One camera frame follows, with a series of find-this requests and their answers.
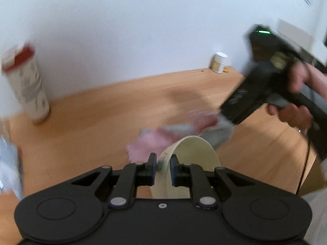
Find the small jar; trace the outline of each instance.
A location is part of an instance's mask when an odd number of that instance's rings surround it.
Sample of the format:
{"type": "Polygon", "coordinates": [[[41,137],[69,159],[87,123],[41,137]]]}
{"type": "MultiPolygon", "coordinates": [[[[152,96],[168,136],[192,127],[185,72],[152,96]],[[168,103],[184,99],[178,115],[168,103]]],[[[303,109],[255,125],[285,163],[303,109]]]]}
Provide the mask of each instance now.
{"type": "Polygon", "coordinates": [[[224,69],[224,62],[227,59],[227,55],[222,52],[215,53],[211,64],[211,70],[215,73],[221,73],[224,69]]]}

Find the plastic bag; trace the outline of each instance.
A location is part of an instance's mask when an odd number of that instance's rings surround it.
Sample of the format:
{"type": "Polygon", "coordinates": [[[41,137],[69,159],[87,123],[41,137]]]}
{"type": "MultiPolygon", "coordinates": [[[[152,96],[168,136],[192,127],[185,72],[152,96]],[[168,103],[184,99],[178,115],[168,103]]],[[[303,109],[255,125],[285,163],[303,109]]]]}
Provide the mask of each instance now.
{"type": "Polygon", "coordinates": [[[14,192],[23,199],[22,166],[19,150],[9,142],[9,135],[0,121],[0,193],[14,192]]]}
{"type": "Polygon", "coordinates": [[[327,244],[327,188],[303,196],[312,209],[312,221],[305,235],[311,245],[327,244]]]}

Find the green light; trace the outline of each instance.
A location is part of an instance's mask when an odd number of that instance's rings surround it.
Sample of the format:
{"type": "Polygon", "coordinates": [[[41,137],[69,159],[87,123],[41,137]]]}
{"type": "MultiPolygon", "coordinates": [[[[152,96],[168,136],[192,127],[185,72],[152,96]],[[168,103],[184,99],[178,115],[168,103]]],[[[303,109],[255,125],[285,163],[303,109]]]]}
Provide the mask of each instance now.
{"type": "Polygon", "coordinates": [[[259,30],[259,33],[271,34],[269,31],[259,30]]]}

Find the wooden table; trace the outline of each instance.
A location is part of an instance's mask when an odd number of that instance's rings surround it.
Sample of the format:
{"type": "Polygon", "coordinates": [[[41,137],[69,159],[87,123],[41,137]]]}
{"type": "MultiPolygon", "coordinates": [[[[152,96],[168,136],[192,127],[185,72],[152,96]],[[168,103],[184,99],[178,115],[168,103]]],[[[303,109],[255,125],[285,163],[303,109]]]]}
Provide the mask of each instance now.
{"type": "MultiPolygon", "coordinates": [[[[141,128],[184,123],[191,110],[214,111],[243,76],[234,69],[183,71],[121,82],[51,104],[48,121],[33,126],[24,114],[9,119],[12,142],[23,152],[25,195],[101,165],[128,163],[125,147],[141,128]]],[[[306,142],[264,108],[240,124],[217,150],[223,166],[294,192],[303,169],[306,142]]],[[[143,187],[138,196],[151,197],[143,187]]],[[[0,244],[20,239],[13,219],[18,201],[0,196],[0,244]]]]}

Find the hand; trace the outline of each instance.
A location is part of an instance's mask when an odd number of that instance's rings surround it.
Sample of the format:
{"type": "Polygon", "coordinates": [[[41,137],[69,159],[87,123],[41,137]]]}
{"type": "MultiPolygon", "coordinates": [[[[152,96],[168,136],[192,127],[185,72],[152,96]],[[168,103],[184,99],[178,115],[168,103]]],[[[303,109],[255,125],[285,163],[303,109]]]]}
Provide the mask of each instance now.
{"type": "MultiPolygon", "coordinates": [[[[289,91],[291,93],[298,93],[303,87],[304,83],[312,84],[313,88],[318,94],[326,99],[327,97],[327,78],[318,69],[311,65],[307,65],[308,69],[303,63],[296,63],[289,73],[289,91]]],[[[291,127],[298,127],[304,131],[311,126],[312,115],[305,106],[297,107],[290,104],[281,110],[273,105],[267,106],[267,111],[270,115],[278,115],[282,122],[288,123],[291,127]]]]}

